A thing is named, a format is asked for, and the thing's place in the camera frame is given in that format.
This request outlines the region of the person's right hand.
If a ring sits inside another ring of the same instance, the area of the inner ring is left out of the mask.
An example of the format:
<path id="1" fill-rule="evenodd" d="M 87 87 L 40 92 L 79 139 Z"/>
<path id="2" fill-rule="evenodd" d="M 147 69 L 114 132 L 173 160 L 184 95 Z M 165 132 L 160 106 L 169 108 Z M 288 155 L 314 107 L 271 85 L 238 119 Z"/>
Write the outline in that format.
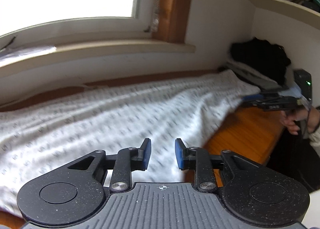
<path id="1" fill-rule="evenodd" d="M 308 133 L 311 134 L 319 126 L 319 111 L 313 106 L 310 110 L 302 107 L 295 111 L 281 111 L 280 122 L 290 134 L 298 135 L 300 128 L 295 122 L 299 121 L 306 121 Z"/>

